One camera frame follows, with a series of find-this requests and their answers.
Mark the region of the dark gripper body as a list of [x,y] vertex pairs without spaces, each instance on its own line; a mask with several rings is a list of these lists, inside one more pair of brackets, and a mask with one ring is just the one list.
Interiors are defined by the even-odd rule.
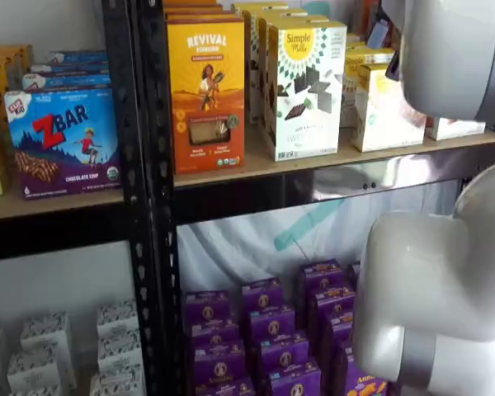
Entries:
[[404,26],[404,0],[381,0],[381,7],[393,25],[402,30]]

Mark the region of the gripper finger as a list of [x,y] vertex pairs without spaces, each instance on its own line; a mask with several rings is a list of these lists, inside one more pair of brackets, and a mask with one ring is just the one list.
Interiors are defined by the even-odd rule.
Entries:
[[367,38],[366,45],[369,48],[382,48],[384,45],[384,40],[387,35],[387,21],[380,20],[377,21]]
[[395,53],[393,58],[389,62],[389,66],[385,72],[387,78],[395,81],[401,81],[401,54]]

